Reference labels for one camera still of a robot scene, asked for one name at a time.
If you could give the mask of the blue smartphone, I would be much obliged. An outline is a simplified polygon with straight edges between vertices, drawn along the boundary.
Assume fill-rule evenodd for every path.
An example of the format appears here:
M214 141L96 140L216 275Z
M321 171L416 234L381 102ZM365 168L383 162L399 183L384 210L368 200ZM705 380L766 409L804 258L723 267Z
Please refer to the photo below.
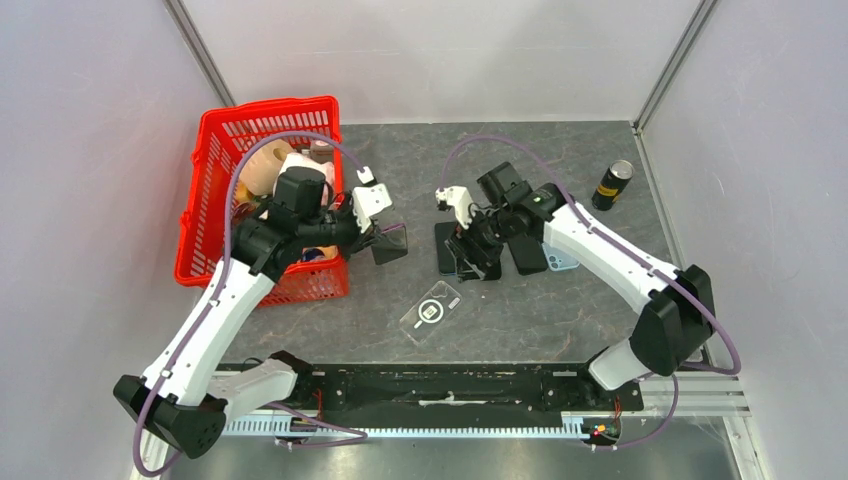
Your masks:
M436 258L438 272L442 276L456 275L456 260L446 242L455 232L456 221L440 222L434 225Z

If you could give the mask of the black smartphone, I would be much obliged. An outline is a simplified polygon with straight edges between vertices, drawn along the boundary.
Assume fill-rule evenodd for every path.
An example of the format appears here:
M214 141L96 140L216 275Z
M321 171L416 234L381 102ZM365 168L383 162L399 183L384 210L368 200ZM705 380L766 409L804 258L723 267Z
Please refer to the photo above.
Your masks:
M519 275L534 275L549 268L547 257L537 239L528 235L515 236L507 241L507 246Z

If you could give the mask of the light blue phone case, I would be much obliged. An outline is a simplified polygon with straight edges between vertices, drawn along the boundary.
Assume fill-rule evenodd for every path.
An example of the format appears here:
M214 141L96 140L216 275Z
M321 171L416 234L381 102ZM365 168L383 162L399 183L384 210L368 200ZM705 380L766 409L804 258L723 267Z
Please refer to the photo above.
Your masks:
M542 249L545 254L548 268L552 272L563 272L576 269L580 262L565 252L543 243Z

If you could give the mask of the clear phone case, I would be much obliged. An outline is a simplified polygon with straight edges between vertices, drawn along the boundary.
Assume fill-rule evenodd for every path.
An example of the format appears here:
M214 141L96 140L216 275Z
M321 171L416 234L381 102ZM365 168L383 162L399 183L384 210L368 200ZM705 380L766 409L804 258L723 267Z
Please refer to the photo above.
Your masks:
M400 319L400 330L415 344L424 343L449 322L462 303L461 294L445 281L437 281Z

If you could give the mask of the black phone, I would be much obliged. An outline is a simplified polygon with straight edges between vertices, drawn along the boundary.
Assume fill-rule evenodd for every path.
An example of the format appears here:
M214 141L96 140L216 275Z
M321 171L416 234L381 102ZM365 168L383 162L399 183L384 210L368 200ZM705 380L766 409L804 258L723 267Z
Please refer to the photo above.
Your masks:
M497 281L502 277L501 262L490 262L478 266L473 266L477 278L481 281Z

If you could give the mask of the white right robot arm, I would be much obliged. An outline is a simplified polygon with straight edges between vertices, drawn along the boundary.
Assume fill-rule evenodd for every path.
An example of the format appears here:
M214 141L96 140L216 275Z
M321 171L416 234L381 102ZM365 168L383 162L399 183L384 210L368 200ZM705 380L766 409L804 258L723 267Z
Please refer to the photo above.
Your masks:
M468 277L493 278L495 258L511 240L532 240L573 257L612 287L637 314L626 340L603 349L577 382L579 400L601 409L618 388L648 374L676 372L715 332L709 276L685 270L636 248L552 182L533 188L508 162L482 175L489 203L477 205L467 188L441 187L435 198L458 223L446 242Z

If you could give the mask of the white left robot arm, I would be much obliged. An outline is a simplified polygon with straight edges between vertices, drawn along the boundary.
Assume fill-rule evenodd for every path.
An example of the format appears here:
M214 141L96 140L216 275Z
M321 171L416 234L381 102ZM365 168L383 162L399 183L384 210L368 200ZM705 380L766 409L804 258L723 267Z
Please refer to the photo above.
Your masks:
M113 388L136 437L147 431L196 459L237 417L277 400L295 409L311 401L312 379L278 354L229 381L212 377L249 314L304 250L335 246L350 255L377 241L376 218L392 200L369 169L358 175L360 186L334 207L322 173L290 167L254 212L225 224L224 254L177 335L142 375L123 375Z

